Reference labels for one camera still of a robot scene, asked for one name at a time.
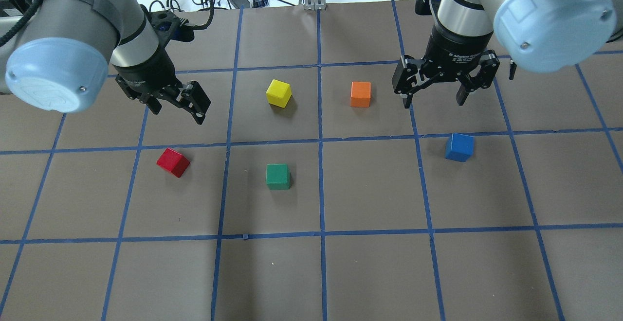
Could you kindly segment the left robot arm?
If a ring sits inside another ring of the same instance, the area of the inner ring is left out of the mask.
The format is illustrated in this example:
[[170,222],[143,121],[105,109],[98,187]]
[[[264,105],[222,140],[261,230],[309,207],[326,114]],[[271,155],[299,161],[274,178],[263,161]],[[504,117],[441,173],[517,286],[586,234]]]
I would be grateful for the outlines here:
[[78,113],[90,108],[116,69],[128,99],[153,113],[162,102],[201,125],[211,100],[201,85],[182,83],[165,50],[191,42],[207,24],[173,11],[151,12],[137,0],[27,0],[21,18],[1,24],[1,94],[36,108]]

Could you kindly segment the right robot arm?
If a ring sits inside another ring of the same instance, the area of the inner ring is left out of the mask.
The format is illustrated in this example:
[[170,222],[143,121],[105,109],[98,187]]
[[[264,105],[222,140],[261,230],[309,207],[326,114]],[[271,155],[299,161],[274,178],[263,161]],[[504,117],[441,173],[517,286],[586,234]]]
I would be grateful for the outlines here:
[[622,0],[415,0],[433,27],[423,57],[402,55],[392,88],[411,107],[417,92],[458,81],[459,106],[488,89],[500,67],[494,36],[511,59],[509,78],[574,66],[622,34]]

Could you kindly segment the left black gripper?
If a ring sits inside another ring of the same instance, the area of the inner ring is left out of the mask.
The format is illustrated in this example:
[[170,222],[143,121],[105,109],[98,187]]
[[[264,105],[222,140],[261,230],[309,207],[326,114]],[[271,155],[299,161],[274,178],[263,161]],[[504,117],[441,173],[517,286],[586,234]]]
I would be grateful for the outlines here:
[[177,108],[190,113],[196,124],[204,124],[211,99],[198,81],[180,82],[164,48],[156,49],[151,57],[138,65],[113,66],[118,72],[115,80],[126,97],[138,99],[154,115],[162,110],[162,104],[156,97],[163,97]]

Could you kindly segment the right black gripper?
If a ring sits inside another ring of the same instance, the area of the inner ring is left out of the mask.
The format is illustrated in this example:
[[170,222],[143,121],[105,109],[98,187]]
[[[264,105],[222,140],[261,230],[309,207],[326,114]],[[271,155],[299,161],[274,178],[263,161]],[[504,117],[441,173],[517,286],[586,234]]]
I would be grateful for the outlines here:
[[[444,77],[456,77],[461,83],[456,101],[463,106],[470,93],[488,89],[500,68],[500,60],[494,51],[485,51],[487,35],[463,36],[443,27],[432,28],[423,58],[402,55],[392,75],[392,88],[400,96],[405,109],[411,107],[412,99],[419,90],[426,89]],[[480,67],[475,77],[469,73]]]

